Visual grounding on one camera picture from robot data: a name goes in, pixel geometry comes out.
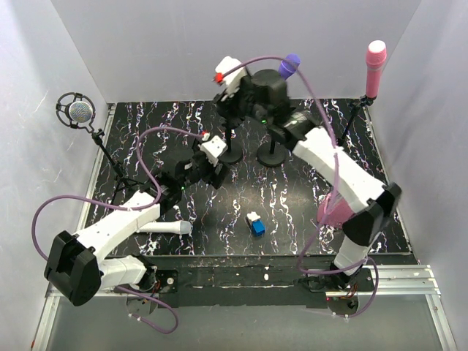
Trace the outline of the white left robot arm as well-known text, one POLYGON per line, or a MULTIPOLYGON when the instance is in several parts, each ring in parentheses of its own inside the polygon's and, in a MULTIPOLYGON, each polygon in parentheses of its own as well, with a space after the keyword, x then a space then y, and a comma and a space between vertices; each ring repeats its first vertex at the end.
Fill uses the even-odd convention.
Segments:
POLYGON ((158 222, 157 219, 181 200, 184 187, 204 181, 218 189, 230 168, 224 162, 213 165, 201 152, 180 166, 176 178, 166 172, 157 175, 162 188, 159 203, 143 207, 156 196, 151 186, 145 185, 127 201, 131 211, 114 211, 75 234, 64 230, 53 239, 44 276, 72 305, 82 306, 99 290, 123 284, 132 285, 142 293, 154 287, 156 269, 145 258, 129 255, 110 259, 108 255, 134 233, 191 233, 192 224, 188 221, 158 222))

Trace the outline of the white handheld microphone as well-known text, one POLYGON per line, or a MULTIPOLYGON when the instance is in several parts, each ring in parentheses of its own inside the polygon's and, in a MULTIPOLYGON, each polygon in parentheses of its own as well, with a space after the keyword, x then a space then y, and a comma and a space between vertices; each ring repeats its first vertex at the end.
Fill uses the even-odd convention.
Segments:
POLYGON ((192 231, 192 224, 188 221, 149 222, 137 230, 138 233, 167 233, 188 235, 192 231))

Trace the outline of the black round-base mic stand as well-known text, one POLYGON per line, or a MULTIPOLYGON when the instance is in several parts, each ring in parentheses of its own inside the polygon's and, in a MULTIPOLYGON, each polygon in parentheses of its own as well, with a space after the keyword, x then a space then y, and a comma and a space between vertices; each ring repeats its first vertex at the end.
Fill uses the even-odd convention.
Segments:
POLYGON ((233 126, 230 123, 225 122, 223 127, 227 150, 220 156, 219 159, 226 164, 234 165, 242 160, 243 150, 239 143, 233 141, 233 126))

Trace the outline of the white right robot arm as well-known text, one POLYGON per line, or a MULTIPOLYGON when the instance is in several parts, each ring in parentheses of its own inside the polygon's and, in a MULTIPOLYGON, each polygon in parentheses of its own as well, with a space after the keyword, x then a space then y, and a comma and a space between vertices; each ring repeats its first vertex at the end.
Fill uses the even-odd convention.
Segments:
POLYGON ((221 116, 250 117, 264 124, 277 143, 311 165, 347 203, 351 215, 342 224, 344 240, 328 274, 336 289, 350 289, 374 238, 393 218, 401 188, 372 177, 342 148, 334 147, 334 137, 317 118, 291 105, 287 82, 276 70, 253 75, 245 68, 215 72, 215 82, 226 85, 215 97, 221 116))

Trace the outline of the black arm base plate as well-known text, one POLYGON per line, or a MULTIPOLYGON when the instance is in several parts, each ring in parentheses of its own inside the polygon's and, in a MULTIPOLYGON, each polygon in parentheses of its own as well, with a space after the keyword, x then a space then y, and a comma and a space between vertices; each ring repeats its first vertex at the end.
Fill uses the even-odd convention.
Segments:
POLYGON ((158 268, 146 295, 174 308, 192 306, 305 306, 324 309, 328 293, 355 308, 358 292, 374 289, 364 268, 343 286, 328 275, 302 275, 294 267, 274 265, 158 268))

